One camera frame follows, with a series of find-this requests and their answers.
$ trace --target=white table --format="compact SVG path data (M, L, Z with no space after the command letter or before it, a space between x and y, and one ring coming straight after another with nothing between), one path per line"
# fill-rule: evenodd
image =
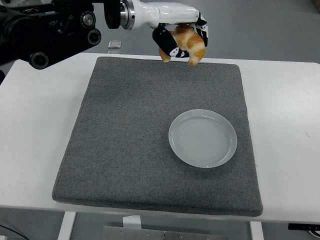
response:
M80 53L44 70L21 60L14 63L0 85L0 207L320 223L320 65L304 62L202 60L240 68L261 216L203 216L54 201L57 172L100 56L160 59Z

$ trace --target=plate rim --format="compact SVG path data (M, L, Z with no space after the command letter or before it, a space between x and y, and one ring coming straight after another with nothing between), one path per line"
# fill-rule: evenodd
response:
M181 116L183 115L186 115L188 114L189 112L207 112L207 113L211 113L211 114L214 114L216 116L219 116L220 118L222 118L226 124L228 124L230 127L231 127L231 131L232 133L234 134L234 142L235 142L235 146L234 146L234 151L232 152L232 154L230 154L229 152L227 153L226 156L224 156L224 158L222 158L220 161L218 161L217 163L215 164L212 164L210 166L198 166L198 165L195 165L195 164L191 164L190 162L186 161L185 159L182 159L175 151L175 148L173 146L173 141L171 140L171 133L172 133L172 128L173 128L173 125L174 123L176 123L180 118ZM171 149L173 150L174 154L179 158L181 159L183 162L185 162L186 164L190 165L190 166L193 166L193 167L196 167L196 168L202 168L202 169L210 169L210 168L216 168L216 167L219 167L223 164L225 164L226 162L228 162L232 157L233 155L235 154L236 150L237 150L237 147L238 147L238 137L237 137L237 133L235 131L235 128L232 126L232 124L224 117L222 116L221 114L215 112L215 111L211 111L211 110L207 110L207 109L201 109L201 108L196 108L196 109L191 109L191 110L188 110L188 111L185 111L181 114L179 114L171 123L170 127L169 127L169 131L168 131L168 140L169 140L169 144L170 144L170 147Z

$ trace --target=black mechanical arm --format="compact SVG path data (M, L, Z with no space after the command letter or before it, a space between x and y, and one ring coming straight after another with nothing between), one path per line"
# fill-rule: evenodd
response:
M53 0L49 4L6 8L0 5L0 65L21 59L36 69L83 52L101 40L93 3L104 4L109 28L118 28L118 0Z

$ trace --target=black cable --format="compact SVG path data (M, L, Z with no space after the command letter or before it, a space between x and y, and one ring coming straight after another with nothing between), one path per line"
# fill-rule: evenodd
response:
M8 227L3 226L3 225L1 225L1 224L0 224L0 227L2 227L2 228L4 228L4 229L8 229L8 230L10 230L10 231L14 232L15 234L20 235L20 236L21 236L21 237L23 237L24 239L29 240L29 238L27 238L26 236L23 236L21 233L19 233L19 232L15 231L15 230L12 230L11 228L8 228Z

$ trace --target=metal plate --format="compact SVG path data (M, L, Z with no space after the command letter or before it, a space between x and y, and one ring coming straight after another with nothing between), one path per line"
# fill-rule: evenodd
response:
M226 236L104 226L103 240L227 240Z
M121 48L121 41L113 40L109 42L109 49L119 49Z

